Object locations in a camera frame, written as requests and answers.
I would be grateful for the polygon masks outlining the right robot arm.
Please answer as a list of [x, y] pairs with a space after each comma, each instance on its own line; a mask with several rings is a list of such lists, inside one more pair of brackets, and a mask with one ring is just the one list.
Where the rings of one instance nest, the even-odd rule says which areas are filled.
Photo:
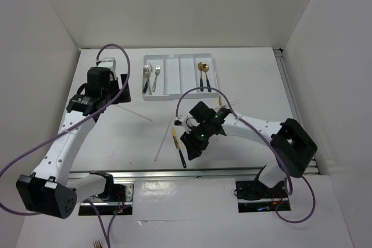
[[253, 189], [260, 197], [268, 196], [285, 179], [300, 178], [318, 150], [292, 118], [284, 122], [264, 121], [228, 108], [214, 110], [199, 102], [188, 114], [177, 115], [174, 123], [185, 129], [180, 139], [189, 160], [200, 157], [214, 135], [236, 136], [266, 145], [274, 153], [275, 162], [264, 166], [256, 176]]

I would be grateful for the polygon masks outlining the aluminium rail frame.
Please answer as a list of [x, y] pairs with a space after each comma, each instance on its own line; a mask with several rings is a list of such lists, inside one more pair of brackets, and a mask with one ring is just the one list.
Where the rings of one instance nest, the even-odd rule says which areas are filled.
[[[204, 48], [214, 58], [219, 88], [234, 109], [246, 116], [269, 121], [300, 119], [284, 59], [271, 48]], [[183, 168], [171, 137], [171, 126], [159, 157], [153, 161], [176, 102], [146, 102], [141, 96], [145, 55], [193, 54], [194, 49], [130, 49], [132, 101], [120, 104], [151, 118], [147, 121], [116, 105], [101, 115], [85, 139], [71, 168], [70, 178], [90, 171], [111, 172], [115, 177], [191, 177], [213, 173], [256, 174], [274, 160], [269, 149], [237, 137], [214, 136], [202, 156]]]

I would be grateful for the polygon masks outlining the copper fork tines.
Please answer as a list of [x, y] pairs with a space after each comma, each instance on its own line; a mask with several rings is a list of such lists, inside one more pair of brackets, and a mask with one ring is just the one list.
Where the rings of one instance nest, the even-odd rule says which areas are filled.
[[98, 240], [94, 241], [93, 245], [94, 245], [94, 248], [102, 248], [102, 245], [101, 245], [100, 241], [98, 241]]

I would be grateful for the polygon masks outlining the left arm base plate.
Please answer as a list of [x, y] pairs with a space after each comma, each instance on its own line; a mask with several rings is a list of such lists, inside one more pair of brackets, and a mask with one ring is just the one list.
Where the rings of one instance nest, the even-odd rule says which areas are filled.
[[113, 191], [107, 199], [91, 196], [88, 200], [96, 207], [102, 216], [132, 215], [134, 183], [115, 183]]

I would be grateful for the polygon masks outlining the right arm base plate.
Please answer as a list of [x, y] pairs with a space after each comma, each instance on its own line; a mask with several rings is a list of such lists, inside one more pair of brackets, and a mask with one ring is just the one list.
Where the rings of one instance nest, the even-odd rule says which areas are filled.
[[275, 211], [291, 211], [284, 182], [279, 182], [274, 188], [259, 185], [259, 181], [236, 181], [233, 192], [238, 200], [239, 213], [264, 213]]

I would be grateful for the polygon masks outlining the white cutlery tray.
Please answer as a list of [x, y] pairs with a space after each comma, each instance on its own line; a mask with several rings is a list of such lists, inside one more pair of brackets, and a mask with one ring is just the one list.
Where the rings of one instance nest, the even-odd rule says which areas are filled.
[[[161, 65], [161, 72], [158, 76], [156, 91], [152, 91], [151, 96], [147, 92], [142, 93], [143, 100], [160, 101], [179, 99], [189, 89], [199, 87], [199, 62], [206, 63], [209, 66], [208, 77], [210, 86], [218, 88], [213, 56], [209, 53], [144, 56], [143, 64], [152, 65], [151, 85], [153, 85], [155, 79], [155, 67], [157, 65]], [[203, 85], [207, 86], [204, 72]]]

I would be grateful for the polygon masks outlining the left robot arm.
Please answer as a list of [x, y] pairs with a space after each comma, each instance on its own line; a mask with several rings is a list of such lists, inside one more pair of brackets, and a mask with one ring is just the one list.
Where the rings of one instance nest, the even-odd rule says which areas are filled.
[[87, 72], [87, 81], [69, 100], [61, 137], [51, 147], [30, 175], [21, 175], [16, 188], [25, 208], [38, 214], [67, 218], [75, 205], [96, 196], [110, 200], [115, 193], [112, 175], [91, 171], [69, 183], [68, 177], [85, 138], [95, 126], [108, 104], [130, 102], [127, 84], [119, 86], [115, 66], [105, 63]]

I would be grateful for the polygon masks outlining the gold spoon green handle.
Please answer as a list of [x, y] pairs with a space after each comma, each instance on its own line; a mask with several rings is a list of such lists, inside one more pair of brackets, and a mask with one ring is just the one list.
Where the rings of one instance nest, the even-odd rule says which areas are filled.
[[209, 66], [206, 63], [203, 63], [201, 69], [205, 73], [205, 76], [206, 76], [206, 83], [207, 83], [208, 92], [211, 92], [212, 89], [211, 89], [210, 82], [209, 82], [209, 77], [208, 77]]
[[198, 70], [200, 71], [200, 79], [199, 79], [199, 87], [200, 91], [203, 92], [203, 63], [199, 62], [198, 63]]

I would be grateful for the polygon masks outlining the silver fork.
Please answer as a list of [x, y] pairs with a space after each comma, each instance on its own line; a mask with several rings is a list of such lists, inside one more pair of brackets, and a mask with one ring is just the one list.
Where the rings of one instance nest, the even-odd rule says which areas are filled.
[[150, 77], [152, 74], [152, 65], [151, 64], [145, 64], [143, 65], [143, 77], [145, 79], [145, 85], [143, 88], [143, 93], [149, 93], [149, 95], [152, 95], [151, 85], [150, 85]]
[[155, 79], [153, 81], [153, 86], [152, 86], [152, 91], [155, 92], [156, 91], [156, 85], [157, 85], [157, 80], [158, 80], [158, 76], [161, 72], [161, 65], [157, 65], [155, 67]]

